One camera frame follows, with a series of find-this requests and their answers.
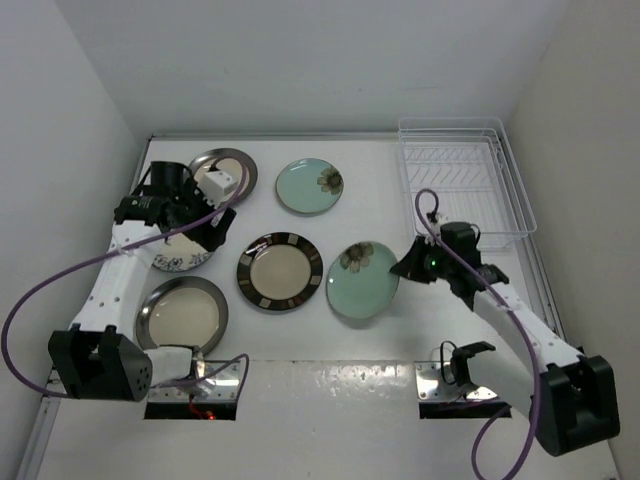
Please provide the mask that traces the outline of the teal flower plate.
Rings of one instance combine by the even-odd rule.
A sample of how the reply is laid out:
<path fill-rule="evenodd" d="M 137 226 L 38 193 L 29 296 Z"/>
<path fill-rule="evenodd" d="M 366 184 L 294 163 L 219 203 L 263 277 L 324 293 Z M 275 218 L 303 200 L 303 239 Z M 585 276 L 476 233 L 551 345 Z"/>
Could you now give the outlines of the teal flower plate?
<path fill-rule="evenodd" d="M 399 277 L 390 269 L 397 263 L 395 254 L 376 241 L 354 243 L 331 264 L 326 296 L 337 314 L 355 320 L 369 319 L 393 300 Z"/>
<path fill-rule="evenodd" d="M 289 210 L 315 215 L 329 210 L 340 199 L 344 180 L 330 162 L 302 158 L 279 173 L 275 188 L 280 202 Z"/>

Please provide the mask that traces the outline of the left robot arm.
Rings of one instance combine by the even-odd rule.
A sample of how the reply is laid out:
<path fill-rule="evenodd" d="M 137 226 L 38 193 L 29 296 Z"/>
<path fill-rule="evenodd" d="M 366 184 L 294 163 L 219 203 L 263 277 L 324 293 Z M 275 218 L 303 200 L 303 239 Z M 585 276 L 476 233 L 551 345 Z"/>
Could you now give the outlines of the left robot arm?
<path fill-rule="evenodd" d="M 226 240 L 231 204 L 245 176 L 213 167 L 200 178 L 181 163 L 156 161 L 114 210 L 109 251 L 88 299 L 48 351 L 72 399 L 141 401 L 153 387 L 192 388 L 196 347 L 136 344 L 136 315 L 153 261 L 184 235 L 208 252 Z"/>

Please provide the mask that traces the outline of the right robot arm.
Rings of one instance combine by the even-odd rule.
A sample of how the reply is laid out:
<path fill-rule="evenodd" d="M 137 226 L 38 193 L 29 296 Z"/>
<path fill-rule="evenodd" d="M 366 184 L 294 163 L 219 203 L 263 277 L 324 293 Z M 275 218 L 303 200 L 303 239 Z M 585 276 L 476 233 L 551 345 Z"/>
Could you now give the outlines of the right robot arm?
<path fill-rule="evenodd" d="M 461 389 L 491 390 L 529 419 L 538 443 L 552 456 L 618 436 L 612 366 L 559 338 L 522 301 L 503 271 L 483 262 L 477 243 L 469 223 L 446 223 L 437 237 L 417 236 L 390 269 L 422 284 L 447 282 L 517 357 L 508 360 L 487 340 L 458 346 L 442 369 L 444 380 Z"/>

